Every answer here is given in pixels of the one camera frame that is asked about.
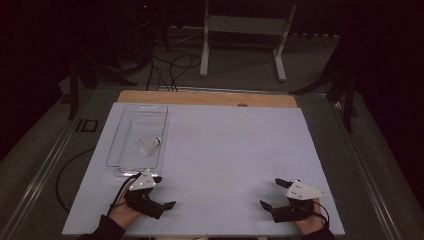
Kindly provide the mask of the person's left hand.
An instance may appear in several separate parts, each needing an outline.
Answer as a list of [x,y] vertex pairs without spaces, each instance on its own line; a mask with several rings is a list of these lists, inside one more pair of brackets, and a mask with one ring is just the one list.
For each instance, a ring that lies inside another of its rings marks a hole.
[[107,216],[121,228],[127,229],[135,220],[142,216],[126,204],[125,192],[118,195],[118,199],[112,204]]

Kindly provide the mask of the white metal stand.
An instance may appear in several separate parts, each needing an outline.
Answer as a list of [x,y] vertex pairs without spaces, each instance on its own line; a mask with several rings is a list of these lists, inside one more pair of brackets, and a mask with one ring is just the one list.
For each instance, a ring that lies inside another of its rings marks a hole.
[[203,49],[199,72],[202,77],[206,77],[208,75],[209,33],[226,32],[280,36],[281,41],[278,47],[273,50],[273,59],[278,80],[280,82],[285,82],[287,80],[283,65],[282,52],[284,50],[294,14],[296,12],[296,5],[291,5],[289,7],[288,14],[284,19],[214,15],[210,14],[209,6],[209,0],[204,0]]

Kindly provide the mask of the white table cover sheet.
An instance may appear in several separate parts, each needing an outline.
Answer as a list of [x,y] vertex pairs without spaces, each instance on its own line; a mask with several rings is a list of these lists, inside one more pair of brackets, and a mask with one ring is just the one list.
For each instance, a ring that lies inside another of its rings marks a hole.
[[323,191],[330,229],[343,234],[301,109],[172,105],[168,119],[163,180],[151,197],[175,206],[160,219],[139,218],[127,235],[293,236],[293,224],[275,223],[261,207],[286,204],[278,178]]

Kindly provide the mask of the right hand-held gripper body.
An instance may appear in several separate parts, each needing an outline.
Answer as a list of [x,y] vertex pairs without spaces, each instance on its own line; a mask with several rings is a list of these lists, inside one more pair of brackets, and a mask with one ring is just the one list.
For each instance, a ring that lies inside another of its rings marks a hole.
[[326,195],[323,190],[300,181],[294,181],[290,188],[285,189],[288,205],[272,207],[273,209],[270,211],[276,223],[309,218],[313,214],[313,200]]

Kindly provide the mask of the white feather shuttlecock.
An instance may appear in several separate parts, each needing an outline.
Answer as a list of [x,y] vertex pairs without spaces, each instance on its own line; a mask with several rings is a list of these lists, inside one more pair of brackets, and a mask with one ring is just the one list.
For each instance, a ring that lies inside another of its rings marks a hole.
[[140,153],[145,157],[151,156],[155,152],[155,150],[160,147],[160,145],[160,138],[138,140],[138,148],[140,150]]

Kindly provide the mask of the black tripod stand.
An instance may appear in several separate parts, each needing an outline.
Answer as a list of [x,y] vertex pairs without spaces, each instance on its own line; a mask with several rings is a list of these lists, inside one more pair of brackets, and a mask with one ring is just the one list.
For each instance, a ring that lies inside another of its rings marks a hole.
[[320,86],[330,83],[331,87],[325,94],[325,98],[329,102],[338,102],[344,98],[344,107],[342,121],[345,128],[352,132],[352,113],[353,113],[353,99],[354,99],[354,84],[355,75],[358,66],[354,63],[347,64],[346,66],[336,67],[335,65],[326,66],[320,78],[307,86],[290,91],[291,95],[304,95],[317,89]]
[[136,86],[136,83],[126,80],[118,73],[113,72],[89,56],[71,57],[69,62],[69,93],[65,94],[62,98],[65,103],[70,104],[69,120],[72,120],[76,116],[79,109],[78,81],[82,80],[87,88],[94,89],[97,86],[97,80],[94,75],[95,70],[110,77],[118,84]]

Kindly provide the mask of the person's right hand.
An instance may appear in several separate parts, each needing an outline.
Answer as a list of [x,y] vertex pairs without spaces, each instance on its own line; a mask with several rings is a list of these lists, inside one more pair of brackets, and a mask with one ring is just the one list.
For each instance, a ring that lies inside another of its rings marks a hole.
[[295,221],[296,227],[302,236],[312,234],[324,228],[326,220],[321,212],[321,204],[318,198],[313,200],[313,214],[304,220]]

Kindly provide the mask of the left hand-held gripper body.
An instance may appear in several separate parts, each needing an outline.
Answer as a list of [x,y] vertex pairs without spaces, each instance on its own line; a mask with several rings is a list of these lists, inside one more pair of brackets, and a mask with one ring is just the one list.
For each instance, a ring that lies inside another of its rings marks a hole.
[[164,206],[153,201],[149,194],[157,184],[156,175],[149,170],[140,172],[135,180],[129,185],[125,194],[127,205],[144,215],[159,219],[164,212]]

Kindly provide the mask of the metal floor rail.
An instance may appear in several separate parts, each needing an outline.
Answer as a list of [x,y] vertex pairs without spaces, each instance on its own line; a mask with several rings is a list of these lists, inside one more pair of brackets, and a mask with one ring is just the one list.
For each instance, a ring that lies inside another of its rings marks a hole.
[[71,119],[66,104],[54,104],[0,163],[0,240],[20,231],[94,93],[83,91]]
[[368,195],[368,199],[373,207],[373,211],[379,220],[380,226],[387,240],[401,240],[401,235],[396,226],[391,213],[387,207],[385,200],[381,192],[378,189],[376,182],[374,181],[371,172],[366,164],[365,158],[357,144],[352,133],[347,130],[347,127],[343,122],[343,109],[339,102],[330,104],[333,115],[335,116],[341,131],[349,148],[353,152],[353,162],[359,173],[362,185]]

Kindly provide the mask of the clear plastic container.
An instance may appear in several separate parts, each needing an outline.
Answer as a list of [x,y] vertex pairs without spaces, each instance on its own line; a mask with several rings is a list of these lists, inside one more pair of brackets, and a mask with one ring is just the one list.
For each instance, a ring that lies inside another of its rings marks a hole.
[[[162,141],[167,124],[168,107],[163,105],[126,105],[121,115],[106,166],[117,177],[136,175],[144,170],[161,169]],[[160,138],[161,145],[148,157],[138,148],[139,139]]]

